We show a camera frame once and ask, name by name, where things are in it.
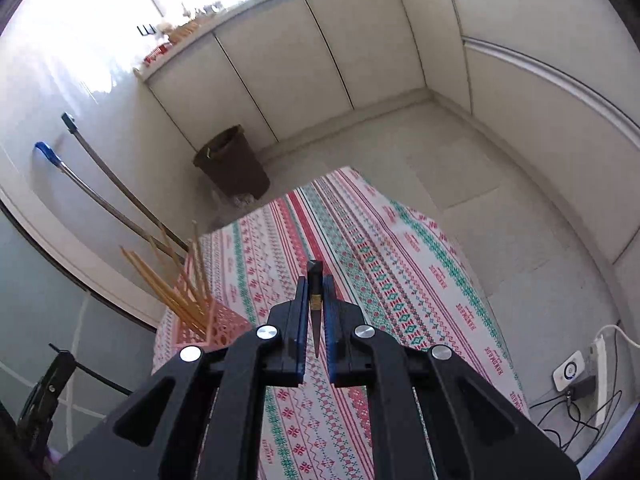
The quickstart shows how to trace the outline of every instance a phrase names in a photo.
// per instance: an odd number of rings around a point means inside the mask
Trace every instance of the trash can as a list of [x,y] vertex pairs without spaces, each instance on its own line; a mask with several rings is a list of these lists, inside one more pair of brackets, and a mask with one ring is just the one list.
[[269,189],[269,177],[255,158],[240,124],[205,144],[193,158],[193,165],[235,202],[246,202],[248,194],[257,200]]

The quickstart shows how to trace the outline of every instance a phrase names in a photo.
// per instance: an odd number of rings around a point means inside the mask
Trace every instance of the black cable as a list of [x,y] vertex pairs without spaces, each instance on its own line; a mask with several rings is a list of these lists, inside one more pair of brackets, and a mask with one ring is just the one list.
[[[616,405],[615,405],[615,406],[613,407],[613,409],[611,410],[611,413],[613,413],[613,412],[615,412],[615,411],[616,411],[616,408],[618,407],[618,405],[619,405],[619,403],[620,403],[620,399],[622,398],[622,390],[618,390],[618,391],[616,391],[616,393],[614,394],[614,396],[613,396],[613,397],[611,397],[611,399],[610,399],[610,400],[613,400],[613,399],[614,399],[614,397],[615,397],[617,394],[620,394],[620,396],[618,397],[618,400],[616,401]],[[578,458],[577,460],[575,460],[575,462],[574,462],[574,463],[575,463],[576,465],[577,465],[577,464],[579,464],[579,463],[582,461],[582,459],[583,459],[584,457],[586,457],[586,456],[587,456],[587,454],[588,454],[588,453],[589,453],[589,452],[594,448],[594,446],[595,446],[596,444],[597,444],[597,442],[596,442],[596,439],[594,438],[594,439],[593,439],[593,441],[591,442],[591,444],[589,445],[589,447],[587,448],[587,450],[586,450],[586,451],[585,451],[585,452],[580,456],[580,458]]]
[[[593,417],[595,417],[598,412],[600,410],[604,410],[610,402],[613,402],[613,400],[616,398],[616,396],[622,396],[622,390],[618,390],[615,394],[613,394],[611,397],[609,397],[609,400],[607,400],[607,402],[605,402],[602,406],[600,406],[595,412],[593,412],[593,415],[591,415],[588,419],[587,419],[587,423],[591,422],[591,420],[593,420]],[[569,440],[565,445],[564,445],[564,450],[567,450],[567,448],[569,447],[569,445],[571,444],[571,442],[573,441],[573,439],[575,439],[579,434],[582,433],[582,431],[584,430],[584,426],[580,428],[580,431],[578,431],[578,433],[576,433],[576,435]],[[585,452],[584,455],[582,457],[580,457],[579,460],[583,459],[585,457],[585,455],[588,453],[589,451]]]
[[[49,343],[49,346],[58,353],[62,352],[60,348],[53,345],[52,343]],[[106,384],[107,386],[113,388],[117,392],[120,392],[121,394],[124,394],[126,396],[130,396],[133,393],[128,388],[125,388],[124,386],[120,386],[118,383],[114,383],[113,381],[108,380],[106,377],[103,377],[98,372],[94,372],[93,370],[91,370],[91,368],[87,368],[86,366],[80,364],[78,361],[76,361],[76,358],[74,358],[74,361],[76,363],[76,368],[78,368],[79,370],[82,370],[86,374],[91,375],[91,377],[93,377],[94,379],[97,379],[102,384]]]
[[542,430],[545,433],[553,433],[556,437],[558,437],[558,447],[560,449],[562,449],[562,437],[560,436],[560,433],[558,433],[556,430]]
[[[621,320],[618,320],[616,322],[616,326],[620,325]],[[612,391],[615,392],[613,394],[613,396],[611,397],[611,400],[613,401],[613,398],[618,394],[618,392],[616,391],[616,384],[618,382],[618,331],[615,330],[614,334],[613,334],[613,348],[614,348],[614,354],[615,354],[615,366],[614,366],[614,372],[613,372],[613,388]],[[594,437],[594,439],[591,441],[591,443],[587,446],[586,451],[580,456],[580,458],[578,458],[575,463],[580,463],[582,461],[582,459],[587,455],[588,452],[590,452],[597,443],[599,443],[599,441],[601,441],[605,435],[605,433],[607,432],[607,430],[609,429],[609,424],[611,423],[611,420],[613,419],[613,414],[616,411],[616,409],[618,408],[618,405],[620,403],[620,399],[622,398],[622,390],[619,390],[620,392],[620,396],[618,397],[618,399],[616,400],[615,406],[613,406],[612,408],[610,408],[607,411],[607,415],[605,417],[606,419],[606,423],[604,424],[604,426],[602,427],[602,430],[598,432],[598,434],[596,434],[596,436]]]
[[543,400],[542,402],[537,402],[533,406],[529,406],[529,409],[532,410],[533,408],[537,408],[538,406],[542,406],[543,404],[548,404],[550,402],[553,402],[554,400],[558,400],[563,397],[564,397],[564,394],[560,394],[557,397],[554,397],[553,399],[547,399],[547,400]]
[[545,413],[545,415],[543,415],[543,417],[540,419],[540,422],[538,423],[538,427],[540,427],[540,424],[542,424],[542,421],[546,419],[548,414],[551,413],[557,406],[560,406],[560,404],[562,404],[563,402],[564,400],[559,400],[551,408],[549,408],[548,411]]
[[[569,406],[566,407],[566,411],[569,415],[569,418],[571,420],[573,420],[573,417],[571,416],[571,413],[569,411]],[[569,445],[574,441],[575,436],[578,434],[578,430],[580,429],[580,423],[576,421],[576,425],[574,428],[574,432],[572,433],[571,437],[569,438],[569,440],[567,441],[566,444],[564,444],[564,446],[562,446],[562,451],[566,451],[566,449],[569,447]]]
[[[571,414],[571,406],[573,406],[576,410],[578,410],[578,418],[577,419],[574,418],[574,416]],[[600,432],[600,430],[598,428],[596,428],[595,426],[590,426],[586,422],[582,421],[582,413],[580,412],[580,407],[578,407],[578,405],[575,402],[572,402],[569,406],[566,407],[566,413],[567,413],[567,415],[569,415],[569,418],[572,421],[577,422],[578,424],[584,426],[585,428],[590,428],[590,430],[594,430],[594,431]]]

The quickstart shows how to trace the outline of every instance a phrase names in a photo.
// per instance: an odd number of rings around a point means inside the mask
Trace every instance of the broom handle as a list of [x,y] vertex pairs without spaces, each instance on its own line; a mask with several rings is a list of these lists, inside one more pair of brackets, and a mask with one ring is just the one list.
[[[151,235],[147,233],[142,227],[140,227],[135,222],[129,220],[129,218],[124,216],[120,211],[114,208],[114,206],[112,206],[109,202],[107,202],[100,195],[98,195],[93,189],[91,189],[87,184],[85,184],[80,177],[78,177],[73,171],[69,169],[68,165],[62,162],[60,157],[56,155],[56,152],[54,152],[48,144],[44,142],[36,142],[35,147],[39,149],[47,157],[47,160],[51,164],[56,166],[60,171],[62,171],[62,173],[68,176],[74,182],[74,184],[76,184],[76,186],[82,189],[82,191],[87,193],[87,195],[93,198],[104,209],[106,209],[109,213],[115,216],[129,229],[135,232],[135,234],[144,238],[145,240],[148,240],[148,238],[151,237]],[[156,238],[153,238],[153,240],[156,242],[158,249],[160,249],[163,253],[168,254],[169,256],[172,255],[173,250],[171,248],[167,247],[165,244],[163,244],[160,240],[157,240]],[[178,256],[178,258],[184,264],[184,258],[181,256]]]
[[94,149],[89,145],[88,142],[86,142],[86,140],[84,140],[84,137],[80,134],[80,131],[78,131],[78,127],[74,123],[73,118],[65,112],[62,114],[62,120],[65,123],[67,129],[69,130],[69,133],[72,134],[78,140],[78,142],[80,142],[80,145],[84,148],[84,150],[94,160],[94,162],[98,165],[98,167],[104,171],[106,176],[108,176],[109,179],[118,187],[118,189],[121,192],[123,192],[124,195],[129,200],[131,200],[133,204],[138,209],[140,209],[140,211],[142,211],[144,215],[147,218],[149,218],[155,225],[161,224],[162,227],[164,227],[164,230],[166,231],[169,238],[171,238],[171,240],[177,243],[185,252],[188,253],[189,246],[186,243],[184,243],[182,240],[180,240],[180,237],[176,235],[173,231],[171,231],[171,229],[169,229],[166,225],[162,224],[162,222],[159,221],[158,218],[156,218],[156,216],[151,211],[149,211],[149,209],[147,209],[145,205],[142,202],[140,202],[140,200],[138,200],[132,192],[130,192],[129,188],[124,185],[123,181],[121,181],[116,176],[116,174],[110,170],[110,168],[100,158],[100,155],[95,153]]

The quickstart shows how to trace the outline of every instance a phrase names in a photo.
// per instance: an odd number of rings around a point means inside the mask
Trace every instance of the white cable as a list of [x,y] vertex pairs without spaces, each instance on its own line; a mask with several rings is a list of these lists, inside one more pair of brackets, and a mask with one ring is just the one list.
[[635,348],[640,349],[640,345],[638,343],[636,343],[635,341],[631,341],[631,339],[629,339],[629,336],[626,335],[624,333],[624,331],[618,326],[618,325],[605,325],[603,326],[600,330],[598,330],[598,333],[596,334],[596,337],[593,339],[594,341],[599,338],[600,334],[602,334],[602,332],[604,332],[605,329],[607,328],[613,328],[615,330],[617,330],[618,332],[620,332],[622,334],[622,337],[624,337],[626,339],[626,342],[628,342],[631,346],[634,346]]

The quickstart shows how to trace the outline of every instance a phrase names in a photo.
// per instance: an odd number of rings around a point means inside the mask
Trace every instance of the tablecloth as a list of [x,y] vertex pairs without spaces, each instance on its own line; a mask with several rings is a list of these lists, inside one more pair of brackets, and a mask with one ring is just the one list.
[[[449,345],[528,415],[498,328],[444,232],[354,169],[297,188],[201,242],[213,295],[254,325],[294,297],[309,259],[323,260],[338,297],[361,306],[368,323],[412,348]],[[154,369],[192,340],[167,311]],[[324,342],[317,360],[312,348],[309,339],[302,387],[267,390],[258,478],[373,479],[365,389],[334,388]]]

